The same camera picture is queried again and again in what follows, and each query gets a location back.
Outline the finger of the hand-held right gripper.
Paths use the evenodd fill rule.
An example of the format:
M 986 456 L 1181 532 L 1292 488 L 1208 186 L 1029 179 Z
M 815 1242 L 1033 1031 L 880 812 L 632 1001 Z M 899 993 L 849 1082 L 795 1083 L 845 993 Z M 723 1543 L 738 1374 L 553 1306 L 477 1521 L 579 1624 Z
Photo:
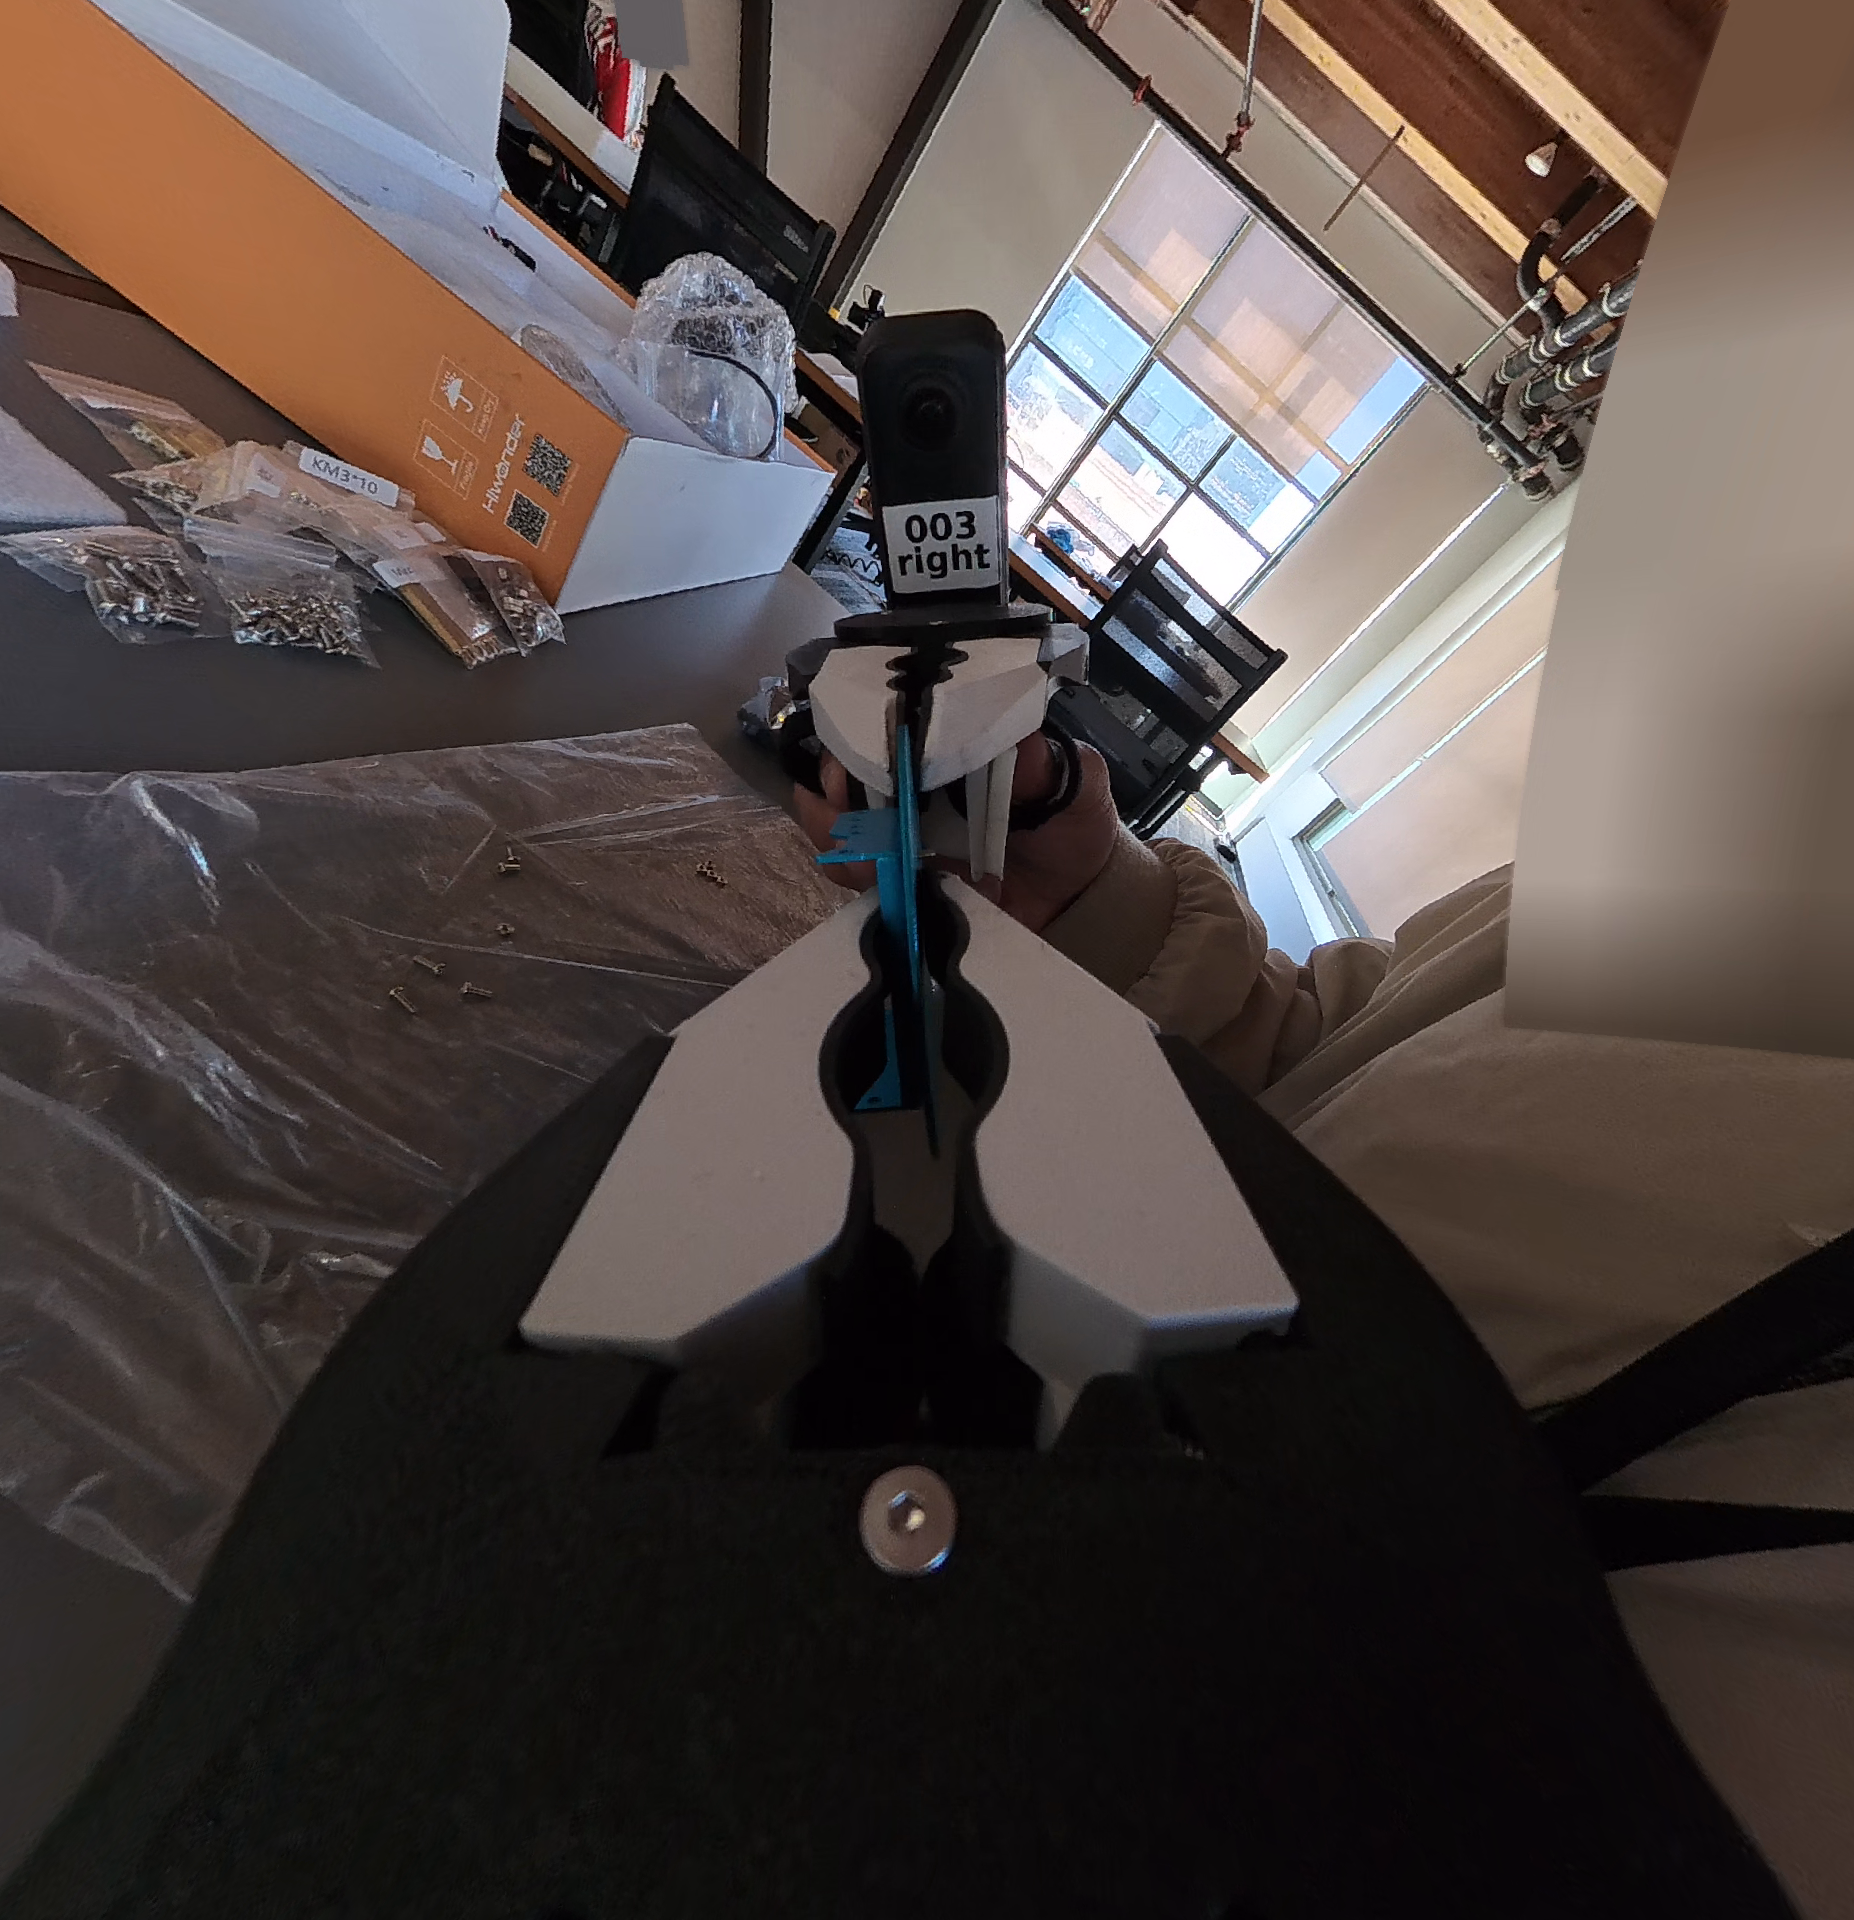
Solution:
M 922 788 L 947 788 L 1015 751 L 1038 732 L 1049 696 L 1038 658 L 956 659 L 922 699 Z
M 871 799 L 896 797 L 896 731 L 904 656 L 826 656 L 813 684 L 809 709 L 819 741 Z

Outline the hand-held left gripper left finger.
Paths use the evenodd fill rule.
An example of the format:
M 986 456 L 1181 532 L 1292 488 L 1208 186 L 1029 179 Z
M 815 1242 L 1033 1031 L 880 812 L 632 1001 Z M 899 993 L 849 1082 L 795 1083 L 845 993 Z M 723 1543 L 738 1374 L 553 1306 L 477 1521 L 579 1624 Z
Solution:
M 876 1000 L 871 896 L 670 1034 L 524 1311 L 528 1345 L 705 1370 L 744 1399 L 889 1341 L 889 1236 L 834 1029 Z

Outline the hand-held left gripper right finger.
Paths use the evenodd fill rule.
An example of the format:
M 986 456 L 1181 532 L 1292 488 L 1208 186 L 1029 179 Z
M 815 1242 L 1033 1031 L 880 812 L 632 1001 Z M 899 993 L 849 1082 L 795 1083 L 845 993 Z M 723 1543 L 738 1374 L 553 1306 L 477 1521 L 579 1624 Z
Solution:
M 960 980 L 1006 1034 L 979 1195 L 1008 1242 L 1006 1344 L 1069 1415 L 1102 1374 L 1290 1330 L 1295 1292 L 1152 1021 L 951 877 Z

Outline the blue round metal plate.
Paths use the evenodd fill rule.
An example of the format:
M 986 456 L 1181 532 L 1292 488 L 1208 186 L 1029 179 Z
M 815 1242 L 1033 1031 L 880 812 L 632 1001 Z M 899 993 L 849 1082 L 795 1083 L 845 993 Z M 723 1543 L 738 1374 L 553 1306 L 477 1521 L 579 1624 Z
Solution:
M 903 1085 L 921 1112 L 924 1142 L 941 1156 L 941 1004 L 937 984 L 924 959 L 921 932 L 921 828 L 916 785 L 916 744 L 908 716 L 893 725 L 893 812 L 899 905 L 882 906 L 896 950 L 889 973 L 893 1044 L 899 1048 Z

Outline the blue perforated mounting bracket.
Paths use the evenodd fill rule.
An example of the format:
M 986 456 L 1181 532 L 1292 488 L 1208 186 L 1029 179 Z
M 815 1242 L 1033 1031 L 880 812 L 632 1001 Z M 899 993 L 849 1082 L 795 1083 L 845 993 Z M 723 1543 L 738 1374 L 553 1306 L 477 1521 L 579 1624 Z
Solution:
M 899 905 L 893 855 L 893 804 L 849 808 L 839 813 L 830 828 L 830 844 L 819 853 L 820 864 L 866 864 L 873 874 L 873 932 L 868 934 L 864 946 L 870 952 L 879 1012 L 871 1018 L 870 1037 L 855 1044 L 861 1051 L 861 1062 L 844 1067 L 844 1089 L 852 1097 L 852 1108 L 859 1115 L 916 1109 L 900 1077 L 889 1004 L 889 973 L 896 950 L 882 922 L 882 906 Z

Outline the person's right hand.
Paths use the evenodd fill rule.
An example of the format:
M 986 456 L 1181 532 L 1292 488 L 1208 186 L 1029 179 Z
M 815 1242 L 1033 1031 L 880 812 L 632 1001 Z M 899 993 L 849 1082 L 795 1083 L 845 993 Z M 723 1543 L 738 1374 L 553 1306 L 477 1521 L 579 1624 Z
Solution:
M 973 877 L 965 855 L 933 853 L 933 866 L 973 885 L 986 901 L 999 905 L 1031 932 L 1045 932 L 1095 883 L 1115 849 L 1121 823 L 1111 799 L 1107 772 L 1100 755 L 1079 748 L 1082 784 L 1069 808 L 1033 831 L 1010 831 L 1004 875 Z M 819 756 L 824 795 L 795 785 L 791 812 L 816 851 L 834 844 L 833 823 L 847 804 L 845 770 L 830 756 Z M 1064 789 L 1064 755 L 1045 732 L 1026 735 L 1017 746 L 1010 804 L 1047 800 Z M 845 891 L 873 886 L 870 863 L 824 864 L 824 875 Z

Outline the bubble wrap bag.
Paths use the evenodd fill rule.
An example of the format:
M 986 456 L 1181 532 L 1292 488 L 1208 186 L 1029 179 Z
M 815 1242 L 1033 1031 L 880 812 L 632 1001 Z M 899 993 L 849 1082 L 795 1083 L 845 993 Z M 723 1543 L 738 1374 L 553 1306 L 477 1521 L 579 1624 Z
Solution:
M 796 401 L 787 311 L 716 254 L 670 263 L 641 289 L 616 364 L 709 448 L 766 461 Z

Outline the grid pane window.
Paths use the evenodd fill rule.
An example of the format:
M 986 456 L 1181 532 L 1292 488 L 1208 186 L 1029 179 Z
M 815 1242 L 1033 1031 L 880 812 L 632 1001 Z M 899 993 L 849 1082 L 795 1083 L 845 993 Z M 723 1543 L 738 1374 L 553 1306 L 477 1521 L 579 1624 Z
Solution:
M 1010 532 L 1103 582 L 1163 543 L 1234 604 L 1421 389 L 1234 187 L 1155 133 L 1010 361 Z

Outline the clear plastic bag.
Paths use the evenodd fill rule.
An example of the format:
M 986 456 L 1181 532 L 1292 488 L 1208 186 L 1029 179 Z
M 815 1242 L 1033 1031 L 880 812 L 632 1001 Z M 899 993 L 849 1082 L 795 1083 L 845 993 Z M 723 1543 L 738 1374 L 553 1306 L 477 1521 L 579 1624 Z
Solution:
M 191 1599 L 410 1244 L 841 903 L 687 725 L 0 775 L 0 1493 Z

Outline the pile of small hardware bags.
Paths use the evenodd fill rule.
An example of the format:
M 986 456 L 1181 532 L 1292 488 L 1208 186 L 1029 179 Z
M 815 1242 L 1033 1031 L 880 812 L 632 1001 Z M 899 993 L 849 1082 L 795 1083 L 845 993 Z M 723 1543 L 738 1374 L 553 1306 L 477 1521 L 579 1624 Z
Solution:
M 397 598 L 465 668 L 564 642 L 528 564 L 470 551 L 412 493 L 300 442 L 226 442 L 176 401 L 86 372 L 30 370 L 123 461 L 146 523 L 0 534 L 0 554 L 86 598 L 123 642 L 233 639 L 375 666 L 361 596 Z

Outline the black insulated pipe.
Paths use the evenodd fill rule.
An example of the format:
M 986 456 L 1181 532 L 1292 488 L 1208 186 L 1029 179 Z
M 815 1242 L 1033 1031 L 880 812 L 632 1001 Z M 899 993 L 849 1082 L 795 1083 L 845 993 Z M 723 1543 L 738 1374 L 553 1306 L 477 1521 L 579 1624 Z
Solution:
M 1586 346 L 1540 353 L 1534 339 L 1508 353 L 1487 379 L 1482 444 L 1527 499 L 1550 499 L 1555 467 L 1573 474 L 1586 461 L 1569 413 L 1600 379 L 1591 369 L 1596 354 Z
M 1602 283 L 1599 290 L 1590 294 L 1573 309 L 1568 309 L 1562 305 L 1561 295 L 1555 294 L 1555 279 L 1543 279 L 1540 269 L 1548 257 L 1552 257 L 1558 266 L 1568 266 L 1569 256 L 1573 256 L 1576 248 L 1586 248 L 1586 244 L 1605 236 L 1608 228 L 1619 224 L 1629 214 L 1636 212 L 1636 201 L 1632 196 L 1625 196 L 1611 214 L 1607 214 L 1596 228 L 1590 230 L 1583 243 L 1569 244 L 1564 252 L 1558 252 L 1555 243 L 1568 236 L 1568 230 L 1573 224 L 1573 220 L 1593 203 L 1593 199 L 1607 186 L 1608 179 L 1605 177 L 1605 171 L 1590 169 L 1586 177 L 1580 179 L 1576 187 L 1562 199 L 1562 203 L 1538 224 L 1538 230 L 1527 240 L 1522 254 L 1519 256 L 1515 269 L 1521 309 L 1538 325 L 1538 329 L 1515 348 L 1538 339 L 1540 353 L 1555 353 L 1562 348 L 1580 346 L 1599 350 L 1599 354 L 1591 360 L 1591 369 L 1600 375 L 1600 379 L 1599 383 L 1578 395 L 1580 404 L 1569 413 L 1576 437 L 1583 442 L 1585 449 L 1585 429 L 1591 425 L 1599 413 L 1599 404 L 1605 397 L 1611 361 L 1618 350 L 1618 338 L 1626 321 L 1626 312 L 1632 309 L 1638 287 L 1640 266 L 1634 266 L 1626 273 Z

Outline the orange cardboard box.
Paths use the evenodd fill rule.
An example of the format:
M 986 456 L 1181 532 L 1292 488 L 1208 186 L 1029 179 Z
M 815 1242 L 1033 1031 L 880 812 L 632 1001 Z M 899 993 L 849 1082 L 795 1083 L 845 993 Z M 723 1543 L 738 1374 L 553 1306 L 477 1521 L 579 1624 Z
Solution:
M 771 574 L 830 476 L 694 437 L 508 199 L 506 4 L 0 4 L 0 203 L 558 612 Z

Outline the white foam sheet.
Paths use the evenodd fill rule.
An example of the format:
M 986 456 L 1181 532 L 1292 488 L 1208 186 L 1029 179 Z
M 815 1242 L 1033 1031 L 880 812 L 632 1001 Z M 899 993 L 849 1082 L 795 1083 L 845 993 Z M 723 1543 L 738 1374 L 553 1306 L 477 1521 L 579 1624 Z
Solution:
M 0 525 L 4 528 L 79 528 L 123 523 L 120 499 L 104 492 L 86 467 L 65 459 L 65 429 L 86 435 L 106 454 L 106 469 L 118 469 L 110 446 L 95 437 L 86 414 L 60 397 L 36 370 L 33 346 L 39 344 L 39 320 L 60 311 L 61 303 L 39 290 L 18 290 L 8 266 L 0 260 Z

